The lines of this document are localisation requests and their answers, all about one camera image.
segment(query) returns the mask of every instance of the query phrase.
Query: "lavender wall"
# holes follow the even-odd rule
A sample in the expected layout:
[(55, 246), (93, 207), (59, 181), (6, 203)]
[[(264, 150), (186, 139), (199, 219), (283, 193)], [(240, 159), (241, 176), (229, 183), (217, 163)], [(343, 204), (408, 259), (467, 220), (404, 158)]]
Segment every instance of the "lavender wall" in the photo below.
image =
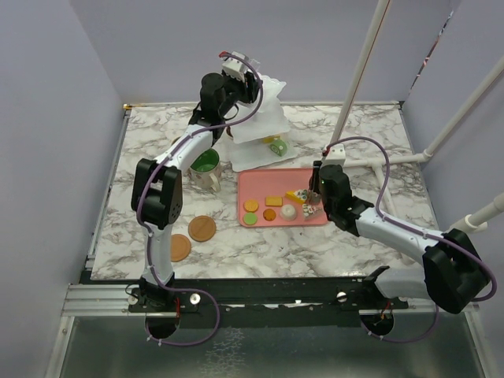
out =
[(66, 0), (0, 12), (0, 371), (41, 377), (83, 267), (119, 96)]
[[(504, 54), (504, 2), (465, 0), (404, 105), (406, 126), (422, 151)], [(504, 79), (466, 117), (453, 138), (424, 167), (424, 177), (442, 228), (474, 213), (504, 191)], [(504, 216), (472, 234), (480, 256), (502, 285)], [(492, 349), (504, 372), (504, 290), (481, 304)]]
[[(124, 102), (195, 101), (237, 50), (284, 100), (342, 101), (377, 0), (70, 0)], [(359, 100), (404, 100), (458, 0), (393, 1)]]

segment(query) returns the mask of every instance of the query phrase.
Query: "round wooden disc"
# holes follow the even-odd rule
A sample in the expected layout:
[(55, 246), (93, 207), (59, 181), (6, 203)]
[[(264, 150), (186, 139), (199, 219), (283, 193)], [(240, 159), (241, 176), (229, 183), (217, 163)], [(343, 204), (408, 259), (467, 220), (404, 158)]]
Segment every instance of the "round wooden disc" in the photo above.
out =
[(172, 261), (178, 262), (191, 252), (191, 241), (181, 234), (172, 235)]
[(206, 215), (196, 217), (189, 224), (189, 236), (197, 242), (205, 242), (212, 239), (216, 230), (215, 221)]

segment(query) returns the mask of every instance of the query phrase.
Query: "food item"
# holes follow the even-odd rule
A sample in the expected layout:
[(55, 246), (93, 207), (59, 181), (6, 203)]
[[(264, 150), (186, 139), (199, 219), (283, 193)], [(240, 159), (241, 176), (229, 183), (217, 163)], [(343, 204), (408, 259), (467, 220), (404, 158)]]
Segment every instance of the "food item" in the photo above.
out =
[(216, 230), (215, 221), (206, 215), (196, 217), (189, 224), (189, 236), (197, 242), (205, 242), (212, 239)]
[(262, 139), (263, 143), (269, 144), (271, 142), (275, 142), (277, 139), (280, 139), (280, 135), (271, 135)]
[(282, 139), (277, 139), (269, 145), (269, 149), (278, 156), (284, 156), (287, 153), (287, 144)]
[(269, 222), (274, 221), (276, 218), (276, 213), (275, 210), (273, 209), (266, 209), (265, 212), (262, 214), (262, 216)]
[(308, 191), (306, 189), (299, 189), (297, 191), (288, 191), (285, 194), (285, 198), (289, 198), (294, 202), (303, 204), (308, 198)]
[(254, 224), (256, 224), (258, 222), (258, 216), (255, 215), (254, 213), (246, 213), (243, 216), (243, 222), (247, 226), (253, 226)]
[(255, 213), (259, 209), (259, 201), (256, 199), (247, 199), (243, 203), (243, 208), (248, 212), (248, 213)]
[(178, 262), (186, 258), (191, 252), (191, 241), (182, 234), (172, 235), (172, 261)]
[(318, 217), (323, 213), (323, 209), (321, 207), (316, 207), (313, 205), (304, 204), (302, 206), (302, 215), (305, 218), (305, 221), (309, 221), (315, 217)]
[(271, 207), (281, 207), (283, 203), (284, 199), (281, 198), (279, 195), (269, 195), (266, 197), (265, 200), (265, 205)]
[(298, 216), (298, 212), (293, 205), (283, 205), (280, 209), (280, 216), (286, 221), (293, 221)]

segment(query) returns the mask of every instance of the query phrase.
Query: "white cup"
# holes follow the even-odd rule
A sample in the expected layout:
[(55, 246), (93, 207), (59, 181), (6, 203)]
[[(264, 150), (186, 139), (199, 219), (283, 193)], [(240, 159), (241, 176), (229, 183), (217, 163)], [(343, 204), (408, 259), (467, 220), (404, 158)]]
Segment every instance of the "white cup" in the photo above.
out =
[(221, 191), (221, 159), (213, 148), (199, 155), (189, 168), (191, 178), (201, 189)]

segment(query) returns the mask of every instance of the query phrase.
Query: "white marble surface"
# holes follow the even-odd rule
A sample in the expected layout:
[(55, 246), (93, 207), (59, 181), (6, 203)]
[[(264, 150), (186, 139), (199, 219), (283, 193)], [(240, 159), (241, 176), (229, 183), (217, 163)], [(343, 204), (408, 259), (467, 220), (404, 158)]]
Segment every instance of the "white marble surface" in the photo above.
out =
[[(310, 167), (331, 138), (339, 106), (284, 106), (292, 123), (291, 140), (299, 155), (271, 168)], [(134, 108), (113, 181), (98, 242), (92, 279), (137, 279), (143, 270), (143, 233), (130, 209), (133, 174), (141, 158), (154, 158), (183, 133), (190, 107)], [(397, 106), (355, 106), (343, 137), (370, 136), (390, 155), (411, 153)], [(209, 215), (216, 235), (206, 243), (192, 241), (188, 258), (175, 263), (179, 278), (311, 277), (367, 274), (381, 265), (407, 267), (397, 251), (341, 232), (334, 224), (321, 227), (244, 228), (236, 219), (236, 173), (228, 162), (227, 136), (214, 148), (224, 168), (222, 191), (214, 194), (183, 178), (183, 210), (174, 233), (187, 234), (188, 223)], [(346, 145), (348, 158), (379, 156), (369, 143)], [(375, 202), (378, 183), (371, 169), (346, 169), (354, 193)], [(435, 222), (417, 165), (393, 165), (389, 188), (398, 215), (420, 226)]]

